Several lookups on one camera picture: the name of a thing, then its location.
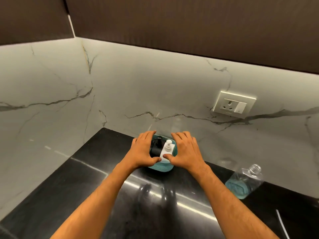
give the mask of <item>right hand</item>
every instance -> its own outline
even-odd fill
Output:
[[[171,135],[177,144],[178,154],[176,157],[164,154],[164,158],[168,159],[172,165],[187,169],[191,174],[206,166],[196,138],[192,137],[189,132],[177,132]]]

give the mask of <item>plastic bottle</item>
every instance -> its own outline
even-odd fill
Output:
[[[244,199],[262,183],[261,167],[253,164],[249,169],[240,169],[233,173],[225,185],[238,199]]]

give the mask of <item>black granite countertop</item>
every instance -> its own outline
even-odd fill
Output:
[[[132,137],[102,128],[0,222],[0,238],[50,238],[122,160]],[[207,163],[222,182],[232,171]],[[280,238],[319,237],[316,199],[263,183],[242,202]],[[224,238],[203,190],[184,169],[133,172],[102,238]]]

